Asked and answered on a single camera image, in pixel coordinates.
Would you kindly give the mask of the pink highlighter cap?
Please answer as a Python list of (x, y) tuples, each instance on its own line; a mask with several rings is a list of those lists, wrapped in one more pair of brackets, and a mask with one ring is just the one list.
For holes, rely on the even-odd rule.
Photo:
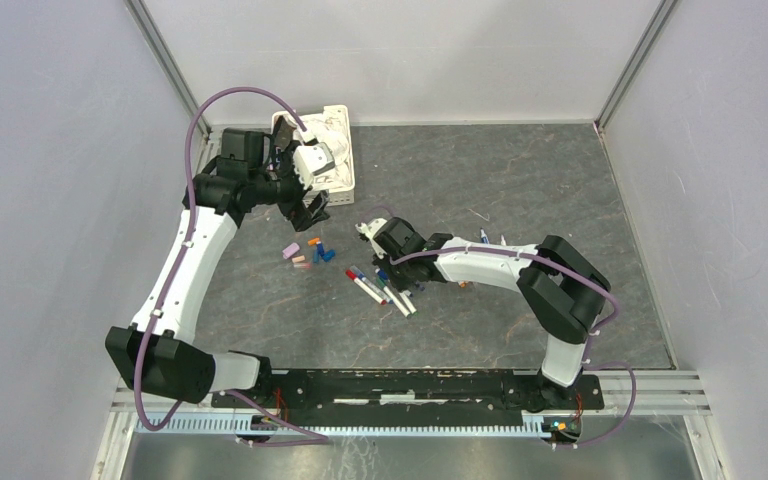
[(282, 250), (282, 256), (284, 259), (289, 259), (296, 255), (300, 251), (300, 246), (297, 243), (291, 243)]

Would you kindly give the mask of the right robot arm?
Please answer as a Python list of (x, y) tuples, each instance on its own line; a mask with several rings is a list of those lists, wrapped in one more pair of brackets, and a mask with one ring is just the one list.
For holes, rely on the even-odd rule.
[(522, 295), (548, 335), (537, 382), (540, 400), (562, 408), (577, 380), (604, 306), (619, 308), (606, 277), (567, 240), (548, 235), (529, 245), (472, 242), (451, 234), (423, 237), (406, 220), (375, 218), (356, 226), (374, 264), (399, 290), (417, 283), (472, 283)]

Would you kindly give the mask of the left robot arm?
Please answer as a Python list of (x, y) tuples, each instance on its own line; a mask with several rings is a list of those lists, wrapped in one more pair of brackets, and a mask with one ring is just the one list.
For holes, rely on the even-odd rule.
[(221, 148), (193, 178), (178, 233), (161, 274), (127, 327), (110, 328), (105, 348), (126, 386), (185, 403), (235, 389), (250, 407), (266, 405), (274, 381), (254, 354), (211, 354), (193, 346), (195, 326), (218, 262), (244, 217), (276, 205), (297, 232), (328, 219), (325, 182), (336, 167), (323, 141), (298, 134), (227, 129)]

